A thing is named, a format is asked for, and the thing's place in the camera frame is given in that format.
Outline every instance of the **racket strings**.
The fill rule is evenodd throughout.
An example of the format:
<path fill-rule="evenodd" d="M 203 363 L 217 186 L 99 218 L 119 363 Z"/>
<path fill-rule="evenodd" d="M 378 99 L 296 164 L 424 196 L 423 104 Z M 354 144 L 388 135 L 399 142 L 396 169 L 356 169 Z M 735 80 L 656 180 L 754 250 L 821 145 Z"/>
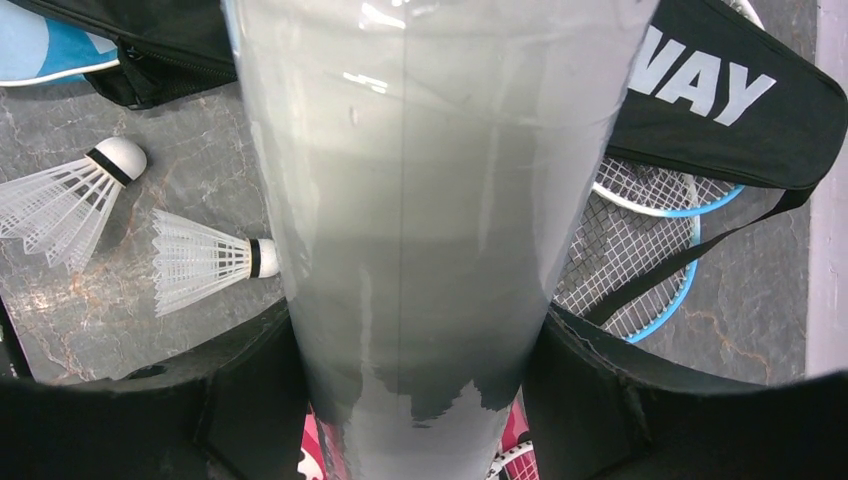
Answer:
<path fill-rule="evenodd" d="M 691 246 L 694 222 L 641 215 L 591 195 L 554 301 L 575 315 L 586 314 L 610 292 Z M 677 298 L 686 272 L 677 272 L 619 309 L 604 328 L 620 337 L 644 330 Z"/>
<path fill-rule="evenodd" d="M 629 202 L 663 211 L 685 211 L 715 203 L 736 189 L 721 180 L 604 158 L 595 182 Z M 690 186 L 696 192 L 692 195 Z"/>
<path fill-rule="evenodd" d="M 536 454 L 531 451 L 516 458 L 507 465 L 506 471 L 510 480 L 539 480 Z"/>

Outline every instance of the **racket bag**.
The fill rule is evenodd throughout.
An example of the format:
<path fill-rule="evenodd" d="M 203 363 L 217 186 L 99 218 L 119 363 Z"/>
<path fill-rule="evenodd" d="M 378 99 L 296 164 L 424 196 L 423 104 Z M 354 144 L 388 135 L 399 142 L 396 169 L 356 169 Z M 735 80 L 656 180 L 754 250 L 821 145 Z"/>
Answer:
<path fill-rule="evenodd" d="M 721 0 L 663 0 L 630 77 L 607 153 L 619 160 L 785 192 L 757 223 L 803 205 L 848 129 L 840 86 Z M 666 259 L 601 300 L 619 308 L 743 225 Z"/>
<path fill-rule="evenodd" d="M 11 0 L 111 40 L 119 66 L 85 75 L 109 100 L 151 108 L 236 80 L 217 0 Z"/>

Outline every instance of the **shuttlecock tube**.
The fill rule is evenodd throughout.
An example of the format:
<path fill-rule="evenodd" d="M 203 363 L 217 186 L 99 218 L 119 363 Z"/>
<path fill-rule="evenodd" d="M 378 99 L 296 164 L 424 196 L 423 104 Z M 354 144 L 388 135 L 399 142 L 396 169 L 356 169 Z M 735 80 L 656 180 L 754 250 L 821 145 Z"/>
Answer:
<path fill-rule="evenodd" d="M 331 478 L 485 477 L 656 3 L 225 1 Z"/>

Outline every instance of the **zipper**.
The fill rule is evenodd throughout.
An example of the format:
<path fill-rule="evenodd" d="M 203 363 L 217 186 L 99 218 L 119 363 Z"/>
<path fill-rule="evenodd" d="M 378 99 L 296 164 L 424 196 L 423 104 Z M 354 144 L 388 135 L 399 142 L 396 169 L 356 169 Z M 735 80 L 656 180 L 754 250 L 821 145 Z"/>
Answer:
<path fill-rule="evenodd" d="M 175 59 L 175 58 L 170 57 L 170 56 L 161 55 L 161 54 L 156 53 L 156 52 L 151 52 L 149 50 L 140 50 L 133 45 L 126 45 L 125 52 L 127 54 L 127 57 L 129 57 L 131 60 L 143 60 L 144 58 L 151 58 L 153 60 L 157 60 L 157 61 L 162 62 L 162 63 L 167 63 L 167 64 L 173 65 L 175 67 L 185 68 L 185 69 L 188 69 L 188 70 L 193 70 L 193 71 L 198 72 L 198 73 L 205 73 L 207 75 L 211 75 L 211 76 L 215 76 L 215 77 L 221 77 L 221 78 L 224 78 L 224 79 L 232 79 L 233 81 L 235 81 L 236 78 L 237 78 L 236 74 L 232 73 L 232 72 L 227 72 L 227 71 L 217 69 L 217 68 L 211 68 L 211 67 L 206 67 L 206 66 L 203 66 L 203 65 L 198 65 L 196 63 L 185 62 L 185 61 L 178 60 L 178 59 Z"/>
<path fill-rule="evenodd" d="M 128 49 L 132 49 L 136 52 L 137 55 L 140 55 L 137 57 L 139 59 L 146 56 L 174 66 L 194 70 L 196 72 L 203 72 L 209 75 L 214 75 L 222 78 L 231 78 L 233 80 L 236 79 L 235 66 L 232 63 L 225 63 L 219 59 L 209 58 L 197 53 L 183 52 L 174 47 L 150 44 L 144 41 L 144 39 L 139 38 L 137 35 L 117 30 L 113 26 L 95 21 L 94 19 L 88 18 L 78 12 L 68 10 L 67 8 L 63 8 L 59 5 L 51 4 L 50 2 L 45 0 L 10 1 L 11 3 L 20 4 L 21 7 L 35 12 L 36 14 L 41 15 L 43 17 L 53 18 L 57 21 L 77 27 L 83 31 L 93 33 L 104 38 L 108 38 L 109 40 L 115 42 L 115 44 L 118 45 L 119 49 L 122 48 L 121 43 L 123 43 L 124 46 L 129 47 Z M 157 49 L 167 50 L 170 54 L 163 55 L 157 53 L 155 51 Z M 208 65 L 214 66 L 199 65 L 197 61 L 187 62 L 184 60 L 179 60 L 174 58 L 175 56 L 185 56 L 193 58 L 197 61 L 205 62 Z"/>

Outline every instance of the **badminton racket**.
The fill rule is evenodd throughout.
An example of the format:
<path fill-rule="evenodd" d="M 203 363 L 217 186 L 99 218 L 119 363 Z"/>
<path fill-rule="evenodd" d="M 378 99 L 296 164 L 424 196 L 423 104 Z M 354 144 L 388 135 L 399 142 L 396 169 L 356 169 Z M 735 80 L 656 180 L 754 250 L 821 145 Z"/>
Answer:
<path fill-rule="evenodd" d="M 539 480 L 533 442 L 519 443 L 496 455 L 486 480 Z"/>
<path fill-rule="evenodd" d="M 606 295 L 700 242 L 700 218 L 641 215 L 590 195 L 568 250 L 554 302 L 582 316 Z M 631 343 L 665 323 L 692 286 L 697 261 L 622 307 L 602 326 Z"/>
<path fill-rule="evenodd" d="M 751 23 L 763 23 L 748 0 L 731 0 L 731 8 Z M 697 203 L 689 198 L 696 189 Z M 593 190 L 621 207 L 654 217 L 691 217 L 726 205 L 742 191 L 742 185 L 689 175 L 657 167 L 605 157 L 598 169 Z"/>

